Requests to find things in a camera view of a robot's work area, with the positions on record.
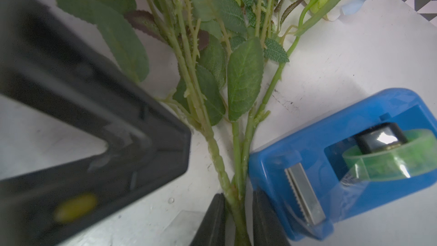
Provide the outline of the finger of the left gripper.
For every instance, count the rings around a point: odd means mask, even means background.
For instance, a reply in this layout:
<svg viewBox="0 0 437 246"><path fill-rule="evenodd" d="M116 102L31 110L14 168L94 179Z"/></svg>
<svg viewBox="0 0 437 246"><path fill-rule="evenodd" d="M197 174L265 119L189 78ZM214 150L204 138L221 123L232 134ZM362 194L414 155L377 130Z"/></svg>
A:
<svg viewBox="0 0 437 246"><path fill-rule="evenodd" d="M1 0L1 98L105 144L35 166L47 140L2 150L1 244L54 246L184 174L191 132L38 0Z"/></svg>

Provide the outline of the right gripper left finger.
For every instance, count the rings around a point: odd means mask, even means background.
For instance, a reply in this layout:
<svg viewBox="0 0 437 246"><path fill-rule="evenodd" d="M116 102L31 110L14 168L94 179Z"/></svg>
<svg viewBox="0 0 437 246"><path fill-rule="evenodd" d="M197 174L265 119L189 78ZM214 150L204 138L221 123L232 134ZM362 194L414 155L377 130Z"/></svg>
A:
<svg viewBox="0 0 437 246"><path fill-rule="evenodd" d="M224 194L216 194L190 246L225 245L226 209Z"/></svg>

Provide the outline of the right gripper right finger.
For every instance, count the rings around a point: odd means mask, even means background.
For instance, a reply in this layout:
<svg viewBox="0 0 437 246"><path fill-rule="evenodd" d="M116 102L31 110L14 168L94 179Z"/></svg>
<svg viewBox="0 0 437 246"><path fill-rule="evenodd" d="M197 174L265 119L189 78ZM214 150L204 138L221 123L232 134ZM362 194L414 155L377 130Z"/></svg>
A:
<svg viewBox="0 0 437 246"><path fill-rule="evenodd" d="M253 192L252 213L255 246L290 245L269 197L261 189Z"/></svg>

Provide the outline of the blue tape dispenser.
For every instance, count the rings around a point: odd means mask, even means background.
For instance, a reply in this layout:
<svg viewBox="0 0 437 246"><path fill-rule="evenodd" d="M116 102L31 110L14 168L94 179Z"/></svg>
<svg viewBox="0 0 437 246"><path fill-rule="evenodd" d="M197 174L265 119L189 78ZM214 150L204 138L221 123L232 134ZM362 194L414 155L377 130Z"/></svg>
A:
<svg viewBox="0 0 437 246"><path fill-rule="evenodd" d="M355 145L363 154L403 145L405 132L413 129L428 129L437 137L437 119L415 92L383 90L253 153L249 178L254 191L269 197L288 240L324 240L335 223L436 183L437 170L395 181L363 181L343 160Z"/></svg>

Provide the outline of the artificial rose bouquet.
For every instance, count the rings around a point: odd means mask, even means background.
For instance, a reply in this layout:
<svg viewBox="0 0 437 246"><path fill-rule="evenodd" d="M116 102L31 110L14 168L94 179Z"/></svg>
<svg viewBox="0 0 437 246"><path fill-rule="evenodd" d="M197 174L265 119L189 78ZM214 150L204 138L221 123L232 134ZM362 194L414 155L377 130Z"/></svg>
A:
<svg viewBox="0 0 437 246"><path fill-rule="evenodd" d="M301 36L366 0L56 0L64 12L97 27L133 82L149 74L137 31L168 45L180 80L163 102L208 145L235 224L248 246L245 195L250 146L266 106Z"/></svg>

